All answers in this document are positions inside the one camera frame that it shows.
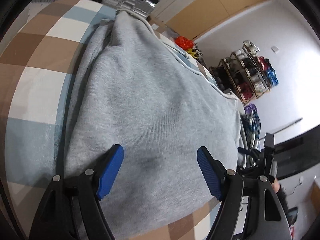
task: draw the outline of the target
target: white wall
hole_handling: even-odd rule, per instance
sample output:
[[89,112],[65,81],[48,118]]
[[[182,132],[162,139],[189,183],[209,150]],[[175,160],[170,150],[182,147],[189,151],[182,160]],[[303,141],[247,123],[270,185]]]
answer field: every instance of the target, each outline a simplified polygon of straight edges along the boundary
[[[261,120],[261,134],[274,132],[300,117],[302,121],[275,135],[276,143],[294,138],[320,124],[318,98],[320,84],[320,46],[303,23],[279,2],[265,3],[197,43],[207,66],[251,40],[270,59],[279,85],[253,101]],[[278,54],[272,46],[280,49]]]

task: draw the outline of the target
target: hand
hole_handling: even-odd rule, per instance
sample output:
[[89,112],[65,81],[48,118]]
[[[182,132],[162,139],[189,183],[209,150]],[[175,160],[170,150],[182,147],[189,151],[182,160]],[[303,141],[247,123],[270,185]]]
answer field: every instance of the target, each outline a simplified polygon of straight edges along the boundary
[[271,186],[272,186],[273,190],[275,191],[275,193],[277,193],[281,187],[277,178],[275,178],[275,181],[271,184]]

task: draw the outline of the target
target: shoe rack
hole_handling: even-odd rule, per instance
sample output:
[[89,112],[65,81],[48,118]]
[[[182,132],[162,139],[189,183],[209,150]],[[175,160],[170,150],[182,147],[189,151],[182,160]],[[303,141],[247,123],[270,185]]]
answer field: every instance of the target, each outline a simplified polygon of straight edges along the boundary
[[209,68],[216,81],[223,83],[217,82],[219,88],[233,90],[244,106],[269,92],[272,87],[262,69],[259,51],[251,41],[244,41],[241,49],[221,59],[217,67]]

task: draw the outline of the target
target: white drawstring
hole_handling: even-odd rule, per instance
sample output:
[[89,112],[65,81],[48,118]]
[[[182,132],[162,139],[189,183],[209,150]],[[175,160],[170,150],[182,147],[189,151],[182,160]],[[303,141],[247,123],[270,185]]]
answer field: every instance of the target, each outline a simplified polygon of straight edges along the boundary
[[[146,27],[148,28],[148,30],[158,39],[158,37],[156,36],[155,32],[153,31],[153,29],[151,28],[150,24],[147,22],[147,20],[143,17],[141,17],[140,15],[136,14],[133,11],[121,8],[119,9],[119,11],[125,11],[128,14],[134,16],[135,18],[137,18],[138,20],[142,21]],[[234,99],[234,100],[239,100],[240,99],[234,95],[228,95],[228,94],[224,94],[217,86],[215,86],[214,84],[212,84],[211,82],[209,82],[205,76],[200,72],[200,71],[196,71],[193,68],[189,67],[188,65],[186,65],[186,63],[184,63],[179,57],[178,55],[176,55],[172,50],[175,50],[177,52],[179,52],[180,54],[182,54],[184,57],[188,58],[187,52],[183,53],[180,49],[177,49],[173,46],[171,46],[170,44],[167,44],[165,41],[162,41],[161,39],[158,39],[166,48],[167,50],[175,57],[176,60],[178,60],[178,62],[183,65],[186,69],[192,71],[193,73],[202,76],[220,95],[222,95],[223,97],[227,98],[227,99]]]

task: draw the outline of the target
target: red plastic bag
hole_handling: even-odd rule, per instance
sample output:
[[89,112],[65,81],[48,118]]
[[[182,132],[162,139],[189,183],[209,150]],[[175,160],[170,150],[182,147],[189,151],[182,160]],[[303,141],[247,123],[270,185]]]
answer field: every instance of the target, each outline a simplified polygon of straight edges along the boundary
[[184,50],[187,50],[187,49],[190,49],[190,48],[193,48],[193,41],[192,40],[189,40],[183,36],[179,36],[178,38],[176,38],[174,40],[174,42],[182,49]]

